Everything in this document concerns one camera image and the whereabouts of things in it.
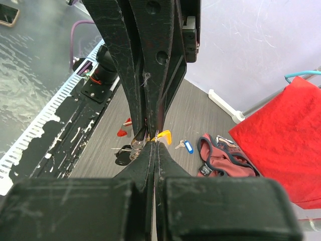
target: blue keychain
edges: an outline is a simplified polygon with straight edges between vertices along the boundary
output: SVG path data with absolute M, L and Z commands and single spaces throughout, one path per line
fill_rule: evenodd
M 187 140 L 184 141 L 185 147 L 190 154 L 193 154 L 194 150 L 191 143 Z

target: yellow tag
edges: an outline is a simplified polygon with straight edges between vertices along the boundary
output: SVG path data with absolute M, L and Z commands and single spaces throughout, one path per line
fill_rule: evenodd
M 165 138 L 168 145 L 172 143 L 172 134 L 169 130 L 163 131 L 157 135 L 157 139 Z

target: clothing label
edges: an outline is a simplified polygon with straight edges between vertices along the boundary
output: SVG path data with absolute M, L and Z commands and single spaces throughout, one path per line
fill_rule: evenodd
M 208 177 L 213 171 L 204 163 L 200 168 L 199 171 L 205 176 Z

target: screw hole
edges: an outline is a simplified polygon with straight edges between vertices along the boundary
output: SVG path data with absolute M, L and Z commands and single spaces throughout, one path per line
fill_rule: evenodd
M 146 4 L 146 10 L 151 15 L 158 14 L 161 11 L 161 6 L 156 1 L 149 1 Z
M 165 65 L 169 59 L 169 56 L 164 51 L 159 51 L 156 54 L 156 60 L 159 64 Z

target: baseboard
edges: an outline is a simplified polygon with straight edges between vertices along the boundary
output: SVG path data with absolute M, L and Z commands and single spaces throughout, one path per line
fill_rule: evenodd
M 209 98 L 216 105 L 218 105 L 219 108 L 225 111 L 236 124 L 239 124 L 240 122 L 245 120 L 245 116 L 242 114 L 241 111 L 235 110 L 225 100 L 223 100 L 217 93 L 215 93 L 213 89 L 209 90 Z

